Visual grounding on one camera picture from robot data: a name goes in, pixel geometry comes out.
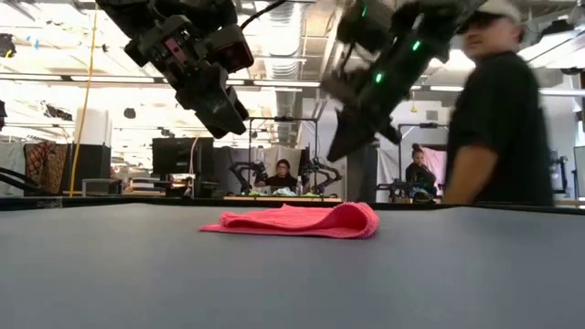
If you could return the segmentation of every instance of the ceiling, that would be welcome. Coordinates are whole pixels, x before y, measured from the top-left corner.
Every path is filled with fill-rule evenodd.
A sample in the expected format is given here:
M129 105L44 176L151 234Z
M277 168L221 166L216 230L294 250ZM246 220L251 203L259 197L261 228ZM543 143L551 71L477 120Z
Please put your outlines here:
M331 68L343 52L343 45L335 43L335 24L342 14L344 2L298 1L285 4L246 27L244 33L255 63L251 68L231 75L231 79L314 83ZM395 2L387 1L387 4L399 5ZM567 13L575 5L573 0L517 2L522 7L525 19L535 22L530 26L532 32L537 32L534 29L541 29L542 23ZM267 4L236 1L240 9L239 22ZM96 13L95 48L91 49L91 27ZM148 144L153 136L160 136L159 127L174 129L177 136L207 135L194 113L177 105L172 89L161 83L152 83L152 79L151 82L143 83L143 79L148 79L146 77L162 76L150 64L139 68L123 52L128 37L103 11L96 12L92 1L0 0L0 33L11 34L16 40L16 56L0 58L0 99L6 101L9 110L7 121L13 125L54 122L56 119L44 116L45 107L42 104L46 103L75 117L84 102L92 52L92 74L97 81L92 82L89 105L97 110L110 111L114 127L117 128L112 144L117 154L129 154L129 149L149 154ZM566 65L558 62L560 58L565 62L570 59L571 66L585 67L585 40L582 41L583 44L572 49L569 54L543 61L537 67L543 70L540 75L556 75L557 69ZM352 57L348 65L363 63L363 59ZM473 63L455 47L447 63L433 60L420 83L460 86L472 68ZM250 114L257 117L284 114L302 116L302 99L314 98L316 92L316 88L279 87L271 86L270 83L263 87L236 86L236 90ZM452 99L452 93L437 91L416 92L414 96L420 101ZM136 110L136 119L123 117L126 108ZM72 127L41 130L23 128L22 124L20 128L10 128L8 131L15 138L35 135L53 140L70 138L73 131ZM259 131L255 141L257 144L292 145L297 139L298 127L295 125L279 126L270 120L258 121L255 129ZM229 135L222 143L247 147L248 138Z

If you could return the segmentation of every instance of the green led light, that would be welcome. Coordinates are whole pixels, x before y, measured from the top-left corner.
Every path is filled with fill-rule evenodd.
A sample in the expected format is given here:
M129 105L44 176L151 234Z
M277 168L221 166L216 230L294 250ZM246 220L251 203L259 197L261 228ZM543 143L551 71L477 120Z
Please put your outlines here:
M382 73L378 73L376 76L374 76L374 81L376 83L380 83L380 82L382 82L383 78L384 78L384 75Z

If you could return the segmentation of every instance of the table surface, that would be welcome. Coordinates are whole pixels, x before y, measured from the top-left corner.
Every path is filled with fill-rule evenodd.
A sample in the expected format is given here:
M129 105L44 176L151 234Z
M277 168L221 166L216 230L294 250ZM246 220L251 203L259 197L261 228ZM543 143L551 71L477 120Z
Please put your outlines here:
M0 212L3 329L583 329L585 218L378 211L368 240L199 233L223 211Z

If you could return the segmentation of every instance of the robot workstation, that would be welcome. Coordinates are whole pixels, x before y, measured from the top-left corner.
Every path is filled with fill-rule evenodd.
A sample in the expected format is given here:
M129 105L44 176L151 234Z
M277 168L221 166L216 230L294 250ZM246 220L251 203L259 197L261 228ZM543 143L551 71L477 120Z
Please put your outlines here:
M443 203L449 125L414 90L485 0L391 3L68 2L85 47L46 46L77 28L56 3L0 0L46 24L0 29L0 82L50 85L0 93L0 328L584 329L580 151L551 152L557 207ZM75 45L89 75L4 70Z

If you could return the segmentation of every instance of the white cap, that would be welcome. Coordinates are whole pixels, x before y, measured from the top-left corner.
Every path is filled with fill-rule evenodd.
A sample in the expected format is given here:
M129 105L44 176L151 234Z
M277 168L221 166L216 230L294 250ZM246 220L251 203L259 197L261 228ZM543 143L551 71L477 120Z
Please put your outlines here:
M477 11L486 14L506 16L518 24L522 23L520 10L507 0L487 0L481 7L479 7L479 9L477 9Z

